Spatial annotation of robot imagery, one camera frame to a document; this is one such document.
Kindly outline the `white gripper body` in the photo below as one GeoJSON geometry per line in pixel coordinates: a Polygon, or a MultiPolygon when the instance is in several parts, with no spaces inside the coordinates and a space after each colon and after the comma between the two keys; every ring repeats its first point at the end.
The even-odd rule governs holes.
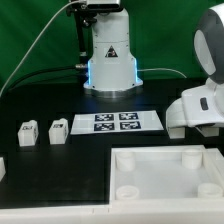
{"type": "Polygon", "coordinates": [[[184,90],[166,111],[166,127],[224,127],[224,84],[184,90]]]}

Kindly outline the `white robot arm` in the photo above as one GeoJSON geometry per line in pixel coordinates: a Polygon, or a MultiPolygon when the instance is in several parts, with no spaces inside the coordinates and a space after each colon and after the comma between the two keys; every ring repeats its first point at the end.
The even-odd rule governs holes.
{"type": "MultiPolygon", "coordinates": [[[[93,55],[88,61],[87,89],[123,93],[142,84],[130,53],[129,17],[120,0],[87,0],[95,14],[93,55]]],[[[170,105],[166,126],[224,127],[224,3],[206,10],[194,34],[194,51],[208,76],[204,86],[188,89],[170,105]]]]}

